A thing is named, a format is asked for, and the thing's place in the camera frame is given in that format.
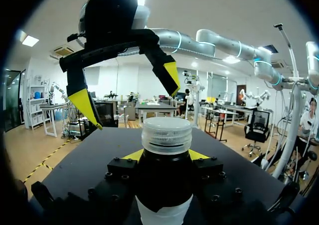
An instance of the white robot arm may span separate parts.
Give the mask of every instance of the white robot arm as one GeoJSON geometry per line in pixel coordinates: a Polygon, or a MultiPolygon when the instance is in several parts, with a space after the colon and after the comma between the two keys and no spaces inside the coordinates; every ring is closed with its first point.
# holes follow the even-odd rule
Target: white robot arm
{"type": "Polygon", "coordinates": [[[63,98],[65,100],[66,103],[69,102],[69,99],[67,97],[67,94],[64,92],[63,89],[61,89],[60,85],[58,85],[57,83],[53,82],[49,91],[49,98],[50,98],[50,102],[52,102],[53,100],[53,96],[54,96],[54,89],[57,89],[59,92],[62,93],[61,98],[63,98]]]}

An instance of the black table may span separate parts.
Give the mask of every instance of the black table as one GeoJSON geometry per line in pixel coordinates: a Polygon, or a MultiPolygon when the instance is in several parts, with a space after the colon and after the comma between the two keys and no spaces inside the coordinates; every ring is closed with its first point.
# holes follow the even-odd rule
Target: black table
{"type": "Polygon", "coordinates": [[[171,106],[169,104],[159,103],[159,105],[148,105],[148,104],[140,104],[137,103],[135,106],[136,109],[139,110],[139,123],[140,126],[142,126],[142,120],[141,120],[141,112],[143,112],[143,119],[146,119],[146,115],[148,112],[154,112],[154,113],[170,113],[170,116],[174,116],[174,111],[176,108],[174,106],[171,106]]]}
{"type": "MultiPolygon", "coordinates": [[[[54,198],[67,196],[67,192],[87,199],[88,188],[95,187],[104,177],[107,164],[114,157],[124,157],[142,148],[141,129],[104,128],[94,131],[76,149],[69,153],[44,179],[54,198]]],[[[252,164],[221,142],[198,129],[193,129],[191,149],[209,157],[217,157],[224,163],[227,178],[240,187],[246,201],[260,200],[269,207],[278,197],[284,184],[252,164]]],[[[297,196],[292,209],[297,210],[303,201],[297,196]]],[[[30,201],[37,210],[41,207],[35,198],[30,201]]],[[[289,218],[281,215],[279,224],[289,218]]],[[[132,204],[125,225],[141,225],[136,201],[132,204]]],[[[184,225],[206,224],[196,198],[191,202],[184,225]]]]}

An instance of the computer monitor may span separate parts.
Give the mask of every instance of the computer monitor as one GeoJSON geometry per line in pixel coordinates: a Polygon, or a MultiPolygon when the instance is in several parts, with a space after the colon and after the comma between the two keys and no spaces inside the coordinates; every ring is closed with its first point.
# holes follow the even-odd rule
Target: computer monitor
{"type": "Polygon", "coordinates": [[[96,98],[96,96],[95,96],[95,91],[94,91],[94,92],[89,92],[89,93],[90,93],[92,99],[93,99],[93,98],[96,98]]]}
{"type": "Polygon", "coordinates": [[[180,93],[180,92],[178,92],[178,93],[176,94],[175,99],[180,100],[180,99],[183,99],[184,96],[185,96],[185,93],[180,93]]]}

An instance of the black chair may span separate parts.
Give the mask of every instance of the black chair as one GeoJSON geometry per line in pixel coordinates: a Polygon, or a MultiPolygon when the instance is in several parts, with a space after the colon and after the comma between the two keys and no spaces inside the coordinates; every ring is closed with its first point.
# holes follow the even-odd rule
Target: black chair
{"type": "Polygon", "coordinates": [[[269,113],[265,111],[254,111],[251,118],[251,123],[245,125],[245,138],[254,141],[254,144],[247,144],[241,150],[248,147],[251,148],[249,157],[254,153],[254,149],[261,152],[260,146],[256,146],[256,142],[264,143],[269,137],[269,113]]]}
{"type": "Polygon", "coordinates": [[[114,120],[113,104],[108,102],[95,102],[97,113],[102,127],[118,127],[118,120],[114,120]]]}

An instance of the white bottle cap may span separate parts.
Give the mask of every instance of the white bottle cap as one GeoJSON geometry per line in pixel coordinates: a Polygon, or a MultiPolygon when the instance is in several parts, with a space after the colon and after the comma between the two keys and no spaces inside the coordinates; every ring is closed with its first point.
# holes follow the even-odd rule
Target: white bottle cap
{"type": "Polygon", "coordinates": [[[192,125],[186,119],[148,118],[143,123],[142,145],[156,154],[181,154],[190,148],[191,131],[192,125]]]}

